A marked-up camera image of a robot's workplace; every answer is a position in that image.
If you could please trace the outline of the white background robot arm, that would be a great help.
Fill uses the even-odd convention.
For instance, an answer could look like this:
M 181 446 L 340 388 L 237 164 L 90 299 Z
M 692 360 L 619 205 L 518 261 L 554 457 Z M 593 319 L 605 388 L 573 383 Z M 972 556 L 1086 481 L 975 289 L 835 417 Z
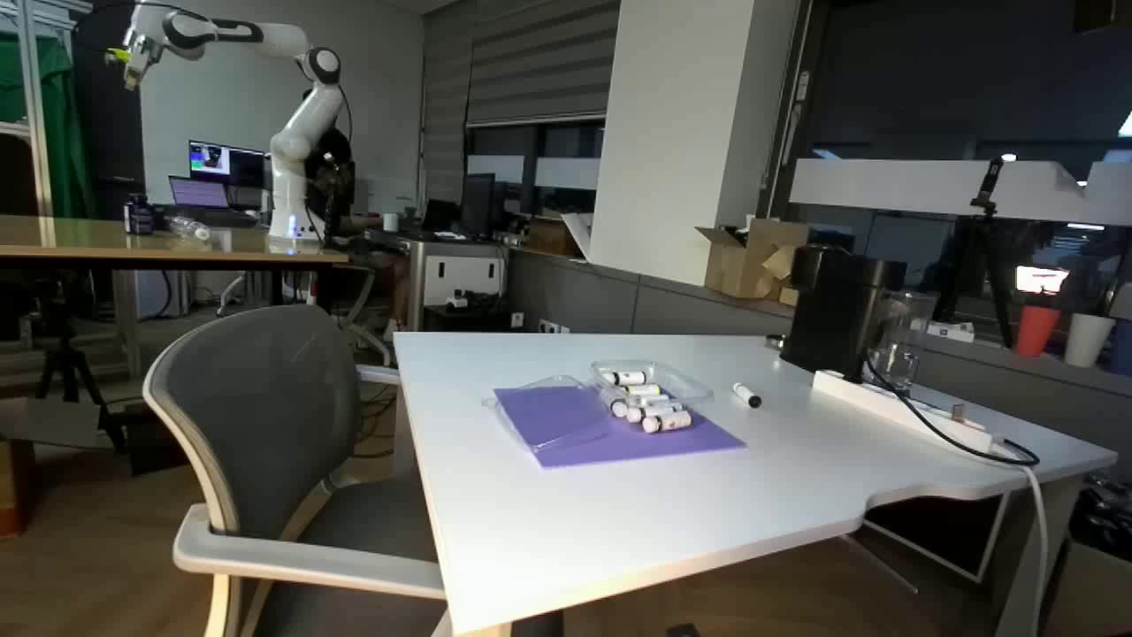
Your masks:
M 256 53 L 292 61 L 309 78 L 309 97 L 267 137 L 267 242 L 317 245 L 303 164 L 342 109 L 342 56 L 331 47 L 314 47 L 300 26 L 208 17 L 172 0 L 136 0 L 118 61 L 125 64 L 125 83 L 136 86 L 165 53 L 194 61 L 212 47 L 250 47 Z

